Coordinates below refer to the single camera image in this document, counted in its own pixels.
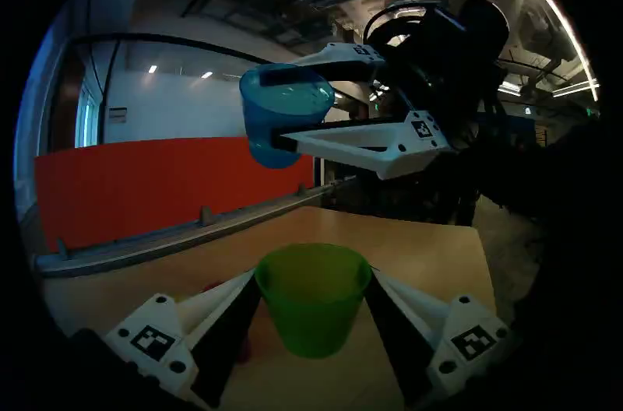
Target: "red object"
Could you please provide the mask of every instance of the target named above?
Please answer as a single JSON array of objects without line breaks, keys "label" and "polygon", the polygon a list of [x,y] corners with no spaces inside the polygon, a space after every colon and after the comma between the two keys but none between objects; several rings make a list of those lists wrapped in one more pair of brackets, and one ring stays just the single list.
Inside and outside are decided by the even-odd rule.
[{"label": "red object", "polygon": [[69,249],[197,220],[313,186],[313,160],[258,164],[245,137],[144,140],[64,150],[35,159],[48,248]]}]

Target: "wooden table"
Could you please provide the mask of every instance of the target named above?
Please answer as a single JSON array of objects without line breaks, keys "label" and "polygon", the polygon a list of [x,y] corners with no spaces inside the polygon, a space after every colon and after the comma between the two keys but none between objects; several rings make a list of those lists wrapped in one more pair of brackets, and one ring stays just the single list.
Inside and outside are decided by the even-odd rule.
[{"label": "wooden table", "polygon": [[[325,242],[359,251],[371,265],[450,301],[469,293],[495,311],[475,229],[385,220],[303,207],[216,241],[125,269],[49,279],[44,295],[59,326],[105,333],[156,292],[197,294],[256,265],[274,248]],[[252,358],[236,366],[220,409],[403,409],[378,331],[363,303],[347,344],[324,360],[288,353],[263,302],[249,329]]]}]

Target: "black cable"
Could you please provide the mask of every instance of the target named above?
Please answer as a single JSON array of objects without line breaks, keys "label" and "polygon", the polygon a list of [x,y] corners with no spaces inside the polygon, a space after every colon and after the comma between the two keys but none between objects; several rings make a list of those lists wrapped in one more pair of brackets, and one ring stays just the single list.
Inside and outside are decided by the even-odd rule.
[{"label": "black cable", "polygon": [[[536,67],[535,65],[526,64],[525,62],[511,61],[510,59],[503,59],[503,58],[498,58],[498,61],[500,61],[500,62],[508,62],[509,64],[521,65],[523,67],[529,67],[530,69],[534,69],[534,70],[537,70],[537,71],[545,72],[544,68],[539,68],[539,67]],[[559,79],[564,80],[565,82],[567,81],[567,79],[565,77],[560,76],[559,74],[556,74],[554,72],[547,72],[547,75],[558,77]]]},{"label": "black cable", "polygon": [[[87,36],[91,35],[91,1],[92,0],[86,0],[85,31]],[[97,69],[95,68],[95,60],[93,59],[93,43],[89,43],[89,57],[91,59],[91,68],[93,69],[93,74],[95,74],[97,86],[100,87],[100,93],[103,97],[104,89],[102,88],[102,84],[100,83],[100,77],[97,74]]]},{"label": "black cable", "polygon": [[375,15],[373,15],[373,17],[366,24],[364,28],[364,36],[362,37],[363,43],[365,44],[368,42],[368,32],[370,31],[372,24],[376,22],[378,19],[380,19],[381,17],[383,17],[385,14],[388,14],[390,12],[395,12],[398,9],[404,9],[408,7],[427,7],[427,6],[433,6],[433,5],[437,5],[437,4],[435,4],[434,2],[404,2],[403,4],[395,4],[395,5],[391,5],[390,7],[385,7],[382,11],[377,12]]}]

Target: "floor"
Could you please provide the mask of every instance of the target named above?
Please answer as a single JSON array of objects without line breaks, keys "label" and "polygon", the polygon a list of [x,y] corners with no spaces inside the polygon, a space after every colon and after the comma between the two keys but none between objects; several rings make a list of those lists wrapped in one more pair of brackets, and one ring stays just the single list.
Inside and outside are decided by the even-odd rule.
[{"label": "floor", "polygon": [[[370,205],[366,192],[354,184],[328,196],[323,206],[349,213],[422,221],[422,213],[409,200],[403,191],[390,189]],[[477,201],[472,226],[478,230],[487,256],[498,316],[510,324],[514,318],[513,304],[527,294],[538,271],[540,230],[531,220],[512,214],[482,196]]]},{"label": "floor", "polygon": [[498,317],[511,323],[513,304],[527,294],[537,275],[542,247],[539,228],[486,197],[478,200],[473,227],[487,256]]}]

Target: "white wall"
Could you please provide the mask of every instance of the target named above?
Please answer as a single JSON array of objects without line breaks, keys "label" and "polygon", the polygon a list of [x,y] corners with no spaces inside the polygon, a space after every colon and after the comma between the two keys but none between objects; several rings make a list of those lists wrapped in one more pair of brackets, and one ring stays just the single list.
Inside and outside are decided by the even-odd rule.
[{"label": "white wall", "polygon": [[245,135],[238,82],[173,74],[115,72],[109,107],[127,107],[127,121],[107,121],[109,142]]}]

